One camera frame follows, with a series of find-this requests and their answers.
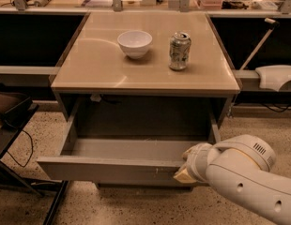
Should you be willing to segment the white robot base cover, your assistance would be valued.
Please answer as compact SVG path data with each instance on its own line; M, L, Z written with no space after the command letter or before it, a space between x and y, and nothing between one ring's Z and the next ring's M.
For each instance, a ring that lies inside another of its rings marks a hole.
M260 77L259 87L279 92L286 84L291 82L291 66L273 65L258 67L255 72Z

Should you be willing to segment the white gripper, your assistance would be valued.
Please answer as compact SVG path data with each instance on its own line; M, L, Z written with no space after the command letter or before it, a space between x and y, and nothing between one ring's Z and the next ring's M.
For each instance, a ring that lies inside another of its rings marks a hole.
M174 178L182 184L206 183L208 165L221 154L209 143L198 143L184 153L186 162L183 170L175 173Z

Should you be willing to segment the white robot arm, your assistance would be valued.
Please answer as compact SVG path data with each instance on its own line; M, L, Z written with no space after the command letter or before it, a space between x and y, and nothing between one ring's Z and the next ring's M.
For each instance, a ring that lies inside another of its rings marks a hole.
M274 150L262 139L239 135L198 143L183 153L174 178L207 183L225 199L277 225L291 225L291 178L272 173Z

